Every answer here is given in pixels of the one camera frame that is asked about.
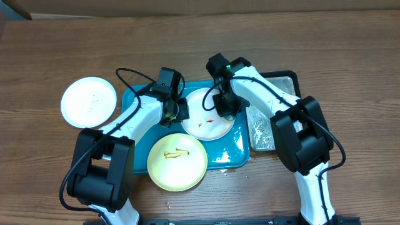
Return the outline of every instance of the food residue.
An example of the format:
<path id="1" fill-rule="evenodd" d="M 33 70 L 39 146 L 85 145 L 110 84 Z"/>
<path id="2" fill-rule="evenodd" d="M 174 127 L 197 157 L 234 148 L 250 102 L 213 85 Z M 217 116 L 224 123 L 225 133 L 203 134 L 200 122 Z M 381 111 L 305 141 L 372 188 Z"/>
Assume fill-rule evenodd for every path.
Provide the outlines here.
<path id="1" fill-rule="evenodd" d="M 175 152 L 164 151 L 164 157 L 166 159 L 171 159 L 171 158 L 176 159 L 180 156 L 188 156 L 188 155 L 190 155 L 190 152 L 188 150 L 183 150 L 178 148 L 175 148 Z"/>

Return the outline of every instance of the plate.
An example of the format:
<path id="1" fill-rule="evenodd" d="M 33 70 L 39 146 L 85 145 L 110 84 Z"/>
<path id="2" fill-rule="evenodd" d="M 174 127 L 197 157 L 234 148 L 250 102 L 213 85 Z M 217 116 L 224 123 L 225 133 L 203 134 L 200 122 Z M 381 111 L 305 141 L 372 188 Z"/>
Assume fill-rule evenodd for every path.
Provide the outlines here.
<path id="1" fill-rule="evenodd" d="M 203 98 L 208 90 L 209 88 L 201 88 L 187 95 L 189 119 L 182 122 L 182 127 L 188 134 L 203 141 L 212 141 L 223 137 L 234 124 L 234 121 L 228 121 L 218 116 L 215 109 L 211 111 L 203 109 Z M 206 108 L 209 109 L 214 106 L 213 95 L 218 93 L 218 90 L 213 89 L 208 94 L 204 103 Z"/>
<path id="2" fill-rule="evenodd" d="M 195 186 L 207 170 L 203 145 L 187 134 L 170 134 L 151 148 L 147 159 L 150 178 L 167 191 L 184 191 Z"/>
<path id="3" fill-rule="evenodd" d="M 61 99 L 62 116 L 77 128 L 93 128 L 106 122 L 116 106 L 115 89 L 99 77 L 85 77 L 75 81 Z"/>

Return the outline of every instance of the wall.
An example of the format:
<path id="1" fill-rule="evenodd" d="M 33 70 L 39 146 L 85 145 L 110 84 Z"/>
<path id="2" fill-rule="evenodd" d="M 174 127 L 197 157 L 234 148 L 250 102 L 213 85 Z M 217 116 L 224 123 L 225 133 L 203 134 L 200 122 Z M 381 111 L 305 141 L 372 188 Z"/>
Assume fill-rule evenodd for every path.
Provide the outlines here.
<path id="1" fill-rule="evenodd" d="M 160 16 L 400 9 L 397 0 L 17 0 L 30 13 Z"/>

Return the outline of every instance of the blue object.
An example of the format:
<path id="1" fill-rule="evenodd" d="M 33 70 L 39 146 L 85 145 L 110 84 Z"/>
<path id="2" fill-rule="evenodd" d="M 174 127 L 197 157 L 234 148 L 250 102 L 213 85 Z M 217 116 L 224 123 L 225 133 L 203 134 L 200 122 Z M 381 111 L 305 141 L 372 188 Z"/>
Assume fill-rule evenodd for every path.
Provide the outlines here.
<path id="1" fill-rule="evenodd" d="M 186 97 L 200 88 L 210 88 L 213 84 L 213 81 L 186 82 L 182 97 Z M 135 85 L 132 87 L 135 91 L 138 91 L 144 86 Z M 126 89 L 122 95 L 122 112 L 133 103 L 133 100 L 134 94 L 129 89 Z M 157 124 L 148 130 L 135 146 L 133 173 L 147 173 L 147 161 L 151 148 L 162 137 L 174 133 L 187 134 L 180 123 L 172 124 L 169 129 Z M 207 152 L 207 169 L 229 169 L 243 166 L 250 155 L 246 113 L 243 111 L 237 114 L 232 129 L 225 136 L 213 141 L 199 141 Z"/>

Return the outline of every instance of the cream colored plate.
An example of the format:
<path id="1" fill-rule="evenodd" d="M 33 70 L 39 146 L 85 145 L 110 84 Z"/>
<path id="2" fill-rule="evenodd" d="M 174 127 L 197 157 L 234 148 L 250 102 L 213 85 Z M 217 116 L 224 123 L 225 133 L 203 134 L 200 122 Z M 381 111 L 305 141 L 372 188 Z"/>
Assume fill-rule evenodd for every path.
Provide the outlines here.
<path id="1" fill-rule="evenodd" d="M 201 88 L 187 95 L 187 106 L 189 107 L 189 119 L 185 119 L 181 124 L 183 129 L 193 137 L 203 140 L 212 141 L 224 136 L 228 133 L 234 121 L 227 121 L 223 117 L 218 116 L 217 111 L 205 111 L 202 107 L 204 95 L 209 88 Z M 213 95 L 219 92 L 213 89 L 207 96 L 204 103 L 206 108 L 214 106 Z"/>
<path id="2" fill-rule="evenodd" d="M 207 165 L 204 146 L 187 134 L 161 138 L 147 159 L 150 178 L 168 191 L 184 191 L 195 186 L 206 173 Z"/>

